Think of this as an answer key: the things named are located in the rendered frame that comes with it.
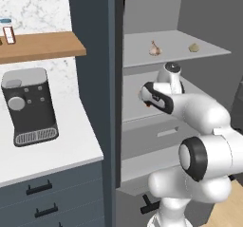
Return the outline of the pinkish garlic bulb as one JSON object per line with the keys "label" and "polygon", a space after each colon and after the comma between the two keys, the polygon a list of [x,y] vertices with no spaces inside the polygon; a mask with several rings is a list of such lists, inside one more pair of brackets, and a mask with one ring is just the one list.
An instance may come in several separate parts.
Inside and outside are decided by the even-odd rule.
{"label": "pinkish garlic bulb", "polygon": [[152,46],[149,50],[149,54],[152,56],[159,56],[162,53],[162,50],[152,41]]}

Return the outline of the grey fridge shelf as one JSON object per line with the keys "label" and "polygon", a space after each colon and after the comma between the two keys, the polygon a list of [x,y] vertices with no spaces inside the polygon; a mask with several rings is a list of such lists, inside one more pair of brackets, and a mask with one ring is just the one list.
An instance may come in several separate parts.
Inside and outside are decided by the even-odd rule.
{"label": "grey fridge shelf", "polygon": [[141,87],[157,78],[156,71],[123,77],[122,120],[124,122],[161,114],[153,106],[147,107],[139,98]]}
{"label": "grey fridge shelf", "polygon": [[[152,41],[162,50],[159,56],[149,54]],[[199,45],[198,52],[189,50],[189,45],[193,43]],[[231,52],[179,30],[125,34],[123,38],[123,66],[125,68],[225,54],[231,54]]]}

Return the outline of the dark blue fridge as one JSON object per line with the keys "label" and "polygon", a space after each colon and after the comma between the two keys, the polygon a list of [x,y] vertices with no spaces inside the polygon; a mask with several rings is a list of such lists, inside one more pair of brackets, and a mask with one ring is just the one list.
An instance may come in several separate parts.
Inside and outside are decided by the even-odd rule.
{"label": "dark blue fridge", "polygon": [[69,0],[72,29],[86,47],[76,59],[79,94],[104,153],[105,227],[116,227],[121,183],[124,0]]}

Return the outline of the grey fridge drawer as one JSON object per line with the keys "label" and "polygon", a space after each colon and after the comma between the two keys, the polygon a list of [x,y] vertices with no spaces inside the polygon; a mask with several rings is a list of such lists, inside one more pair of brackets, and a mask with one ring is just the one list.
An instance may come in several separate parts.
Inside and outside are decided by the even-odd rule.
{"label": "grey fridge drawer", "polygon": [[197,135],[187,123],[165,114],[126,122],[122,125],[121,158],[168,148]]}

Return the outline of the dark blue drawer front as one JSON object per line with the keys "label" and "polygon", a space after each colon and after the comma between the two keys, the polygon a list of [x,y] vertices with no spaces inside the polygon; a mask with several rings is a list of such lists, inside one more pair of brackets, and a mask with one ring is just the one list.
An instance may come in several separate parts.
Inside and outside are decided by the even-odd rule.
{"label": "dark blue drawer front", "polygon": [[[71,186],[87,183],[102,177],[102,163],[100,161],[75,167],[55,174],[46,175],[33,180],[26,180],[16,184],[0,188],[0,208],[9,207],[13,204],[36,199],[47,194],[56,193]],[[52,188],[40,193],[27,196],[28,185],[31,188],[52,183]]]}
{"label": "dark blue drawer front", "polygon": [[[103,217],[103,190],[97,182],[73,186],[53,194],[0,208],[0,227],[83,227]],[[36,218],[40,211],[58,206],[58,211]]]}

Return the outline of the black coffee machine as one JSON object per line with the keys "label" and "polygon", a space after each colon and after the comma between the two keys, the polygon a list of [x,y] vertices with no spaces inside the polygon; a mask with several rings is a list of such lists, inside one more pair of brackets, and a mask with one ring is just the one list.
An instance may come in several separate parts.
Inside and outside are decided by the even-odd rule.
{"label": "black coffee machine", "polygon": [[1,88],[13,123],[16,147],[51,141],[59,136],[44,68],[8,71],[3,75]]}

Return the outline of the dark fridge door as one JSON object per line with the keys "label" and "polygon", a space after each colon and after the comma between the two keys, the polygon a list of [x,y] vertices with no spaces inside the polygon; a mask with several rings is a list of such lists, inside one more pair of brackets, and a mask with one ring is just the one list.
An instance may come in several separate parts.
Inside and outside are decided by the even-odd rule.
{"label": "dark fridge door", "polygon": [[238,85],[231,111],[232,127],[243,134],[243,81]]}

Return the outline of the white shaker with blue lid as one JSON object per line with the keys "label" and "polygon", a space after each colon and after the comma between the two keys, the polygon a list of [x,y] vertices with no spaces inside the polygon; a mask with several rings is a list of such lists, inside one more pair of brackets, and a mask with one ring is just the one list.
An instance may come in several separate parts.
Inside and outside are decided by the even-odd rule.
{"label": "white shaker with blue lid", "polygon": [[0,18],[0,26],[3,30],[8,45],[16,43],[15,34],[9,18]]}

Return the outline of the wooden wall shelf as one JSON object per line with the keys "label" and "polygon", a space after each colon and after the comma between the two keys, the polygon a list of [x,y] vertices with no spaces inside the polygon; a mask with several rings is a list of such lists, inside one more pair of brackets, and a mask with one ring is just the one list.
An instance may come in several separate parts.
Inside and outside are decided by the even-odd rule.
{"label": "wooden wall shelf", "polygon": [[86,55],[72,31],[16,35],[14,45],[8,45],[4,37],[1,40],[0,65]]}

